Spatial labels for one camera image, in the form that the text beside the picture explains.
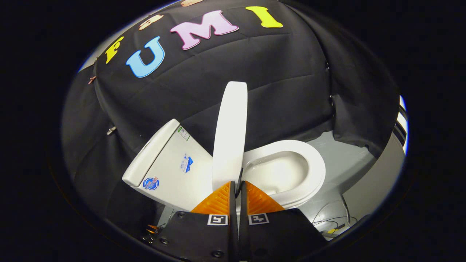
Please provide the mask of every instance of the orange finger pad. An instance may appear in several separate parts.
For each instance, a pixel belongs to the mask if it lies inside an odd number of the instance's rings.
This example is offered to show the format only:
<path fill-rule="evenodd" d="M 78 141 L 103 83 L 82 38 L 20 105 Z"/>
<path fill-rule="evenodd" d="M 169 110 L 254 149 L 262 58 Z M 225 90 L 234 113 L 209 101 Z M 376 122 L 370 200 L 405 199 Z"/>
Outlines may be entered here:
<path fill-rule="evenodd" d="M 224 214 L 230 215 L 230 182 L 212 192 L 192 211 L 199 214 Z"/>
<path fill-rule="evenodd" d="M 270 213 L 285 210 L 255 185 L 245 181 L 247 190 L 247 214 Z"/>

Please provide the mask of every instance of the white toilet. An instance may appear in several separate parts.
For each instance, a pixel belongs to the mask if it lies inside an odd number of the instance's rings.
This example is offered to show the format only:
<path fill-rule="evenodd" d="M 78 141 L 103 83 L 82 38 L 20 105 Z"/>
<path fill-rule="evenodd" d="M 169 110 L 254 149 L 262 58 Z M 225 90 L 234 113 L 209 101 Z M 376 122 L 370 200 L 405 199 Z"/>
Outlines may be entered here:
<path fill-rule="evenodd" d="M 283 140 L 244 152 L 247 87 L 230 82 L 220 106 L 211 156 L 172 119 L 134 158 L 123 181 L 176 210 L 191 211 L 229 181 L 247 180 L 285 209 L 314 196 L 325 179 L 325 164 L 311 145 Z M 237 213 L 240 212 L 239 198 Z"/>
<path fill-rule="evenodd" d="M 191 211 L 213 192 L 212 165 L 213 157 L 172 119 L 142 148 L 123 181 L 166 206 Z M 285 209 L 308 201 L 325 179 L 319 152 L 296 140 L 245 152 L 242 167 L 241 180 L 251 182 Z"/>

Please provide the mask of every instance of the black plastic mount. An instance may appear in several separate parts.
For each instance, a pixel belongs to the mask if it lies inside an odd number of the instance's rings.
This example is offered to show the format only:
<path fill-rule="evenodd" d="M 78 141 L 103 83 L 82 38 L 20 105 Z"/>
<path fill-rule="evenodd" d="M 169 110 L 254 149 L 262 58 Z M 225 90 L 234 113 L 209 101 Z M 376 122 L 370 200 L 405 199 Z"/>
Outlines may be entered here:
<path fill-rule="evenodd" d="M 187 262 L 295 261 L 328 243 L 297 208 L 247 214 L 247 190 L 240 185 L 240 238 L 235 183 L 230 216 L 176 212 L 151 246 Z"/>
<path fill-rule="evenodd" d="M 327 244 L 297 208 L 247 215 L 246 184 L 241 185 L 241 261 L 295 261 Z"/>
<path fill-rule="evenodd" d="M 237 262 L 238 222 L 235 184 L 230 185 L 230 216 L 176 212 L 152 247 L 191 262 Z"/>

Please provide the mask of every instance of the toilet rim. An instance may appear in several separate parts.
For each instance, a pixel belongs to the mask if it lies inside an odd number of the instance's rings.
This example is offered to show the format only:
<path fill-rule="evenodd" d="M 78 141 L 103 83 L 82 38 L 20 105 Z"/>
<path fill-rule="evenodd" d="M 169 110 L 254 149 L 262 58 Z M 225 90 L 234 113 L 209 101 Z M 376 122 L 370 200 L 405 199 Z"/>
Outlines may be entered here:
<path fill-rule="evenodd" d="M 322 187 L 325 180 L 325 162 L 320 153 L 313 146 L 305 142 L 298 140 L 282 140 L 250 150 L 243 154 L 243 168 L 246 168 L 256 159 L 286 151 L 300 154 L 308 164 L 308 173 L 297 187 L 270 195 L 272 199 L 282 206 L 294 205 L 295 203 L 301 204 L 301 202 L 309 200 Z"/>

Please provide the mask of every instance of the pink letter m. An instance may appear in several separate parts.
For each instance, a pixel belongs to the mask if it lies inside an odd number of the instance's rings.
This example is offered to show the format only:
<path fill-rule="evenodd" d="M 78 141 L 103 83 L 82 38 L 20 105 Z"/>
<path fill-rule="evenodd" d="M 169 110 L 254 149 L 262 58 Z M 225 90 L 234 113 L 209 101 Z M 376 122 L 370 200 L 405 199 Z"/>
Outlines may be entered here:
<path fill-rule="evenodd" d="M 183 50 L 188 50 L 201 42 L 200 39 L 193 38 L 191 34 L 209 39 L 211 26 L 215 29 L 215 35 L 228 34 L 239 29 L 222 16 L 221 10 L 217 10 L 203 15 L 201 24 L 184 22 L 172 28 L 170 32 L 177 32 L 185 43 Z"/>

